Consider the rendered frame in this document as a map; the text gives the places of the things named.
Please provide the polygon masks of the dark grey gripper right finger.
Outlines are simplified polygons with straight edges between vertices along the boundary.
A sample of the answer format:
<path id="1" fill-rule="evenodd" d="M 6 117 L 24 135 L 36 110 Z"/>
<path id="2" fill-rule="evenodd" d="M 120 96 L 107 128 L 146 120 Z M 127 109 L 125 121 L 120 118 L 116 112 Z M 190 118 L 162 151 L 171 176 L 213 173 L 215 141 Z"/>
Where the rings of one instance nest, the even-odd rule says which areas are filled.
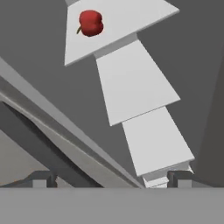
<path id="1" fill-rule="evenodd" d="M 204 188 L 214 187 L 213 184 L 199 179 L 191 171 L 168 171 L 168 187 L 172 188 Z"/>

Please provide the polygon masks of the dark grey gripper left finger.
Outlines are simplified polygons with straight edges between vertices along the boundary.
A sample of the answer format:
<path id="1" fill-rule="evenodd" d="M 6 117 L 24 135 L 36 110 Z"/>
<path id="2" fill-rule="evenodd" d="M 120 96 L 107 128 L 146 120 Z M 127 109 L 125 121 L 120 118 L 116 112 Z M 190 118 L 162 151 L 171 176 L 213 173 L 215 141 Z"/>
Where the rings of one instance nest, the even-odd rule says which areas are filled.
<path id="1" fill-rule="evenodd" d="M 48 188 L 57 187 L 56 182 L 57 175 L 51 171 L 34 171 L 26 178 L 20 179 L 15 182 L 11 182 L 6 185 L 0 185 L 0 188 L 10 188 L 10 187 L 24 187 L 32 188 L 34 180 L 44 180 Z"/>

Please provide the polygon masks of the white freezer shelf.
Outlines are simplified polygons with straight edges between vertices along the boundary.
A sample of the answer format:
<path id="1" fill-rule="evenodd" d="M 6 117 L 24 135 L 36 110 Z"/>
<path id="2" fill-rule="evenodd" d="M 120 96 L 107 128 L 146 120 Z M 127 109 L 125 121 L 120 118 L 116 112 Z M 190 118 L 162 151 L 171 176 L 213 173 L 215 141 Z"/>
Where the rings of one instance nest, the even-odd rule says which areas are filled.
<path id="1" fill-rule="evenodd" d="M 96 62 L 110 126 L 180 100 L 139 40 Z"/>
<path id="2" fill-rule="evenodd" d="M 166 107 L 130 119 L 122 126 L 137 176 L 194 160 Z"/>
<path id="3" fill-rule="evenodd" d="M 79 16 L 84 10 L 101 13 L 104 28 L 91 38 L 77 34 Z M 179 13 L 165 0 L 79 0 L 67 7 L 65 65 L 93 54 L 101 56 L 128 45 L 137 33 Z"/>
<path id="4" fill-rule="evenodd" d="M 166 185 L 169 182 L 167 172 L 169 171 L 192 171 L 189 164 L 182 164 L 180 166 L 169 167 L 160 171 L 154 171 L 142 176 L 146 188 L 153 188 L 157 186 Z"/>

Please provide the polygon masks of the grey freezer door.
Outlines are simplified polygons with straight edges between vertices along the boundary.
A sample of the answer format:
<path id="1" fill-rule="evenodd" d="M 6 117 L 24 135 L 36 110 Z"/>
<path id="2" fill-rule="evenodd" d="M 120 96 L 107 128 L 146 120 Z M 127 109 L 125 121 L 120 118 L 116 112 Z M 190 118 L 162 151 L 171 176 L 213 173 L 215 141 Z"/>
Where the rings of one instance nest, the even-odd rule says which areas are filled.
<path id="1" fill-rule="evenodd" d="M 2 58 L 0 96 L 37 124 L 73 163 L 98 183 L 105 187 L 144 187 L 141 180 L 132 177 Z"/>

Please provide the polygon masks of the red bell pepper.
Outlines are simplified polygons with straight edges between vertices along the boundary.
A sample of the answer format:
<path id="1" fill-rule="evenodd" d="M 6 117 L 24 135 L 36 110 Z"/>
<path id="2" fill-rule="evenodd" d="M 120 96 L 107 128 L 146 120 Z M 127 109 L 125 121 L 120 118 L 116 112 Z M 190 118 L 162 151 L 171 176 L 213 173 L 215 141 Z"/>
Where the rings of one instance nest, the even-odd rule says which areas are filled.
<path id="1" fill-rule="evenodd" d="M 76 33 L 82 32 L 87 37 L 99 35 L 104 28 L 102 14 L 96 10 L 84 10 L 79 16 L 79 23 Z"/>

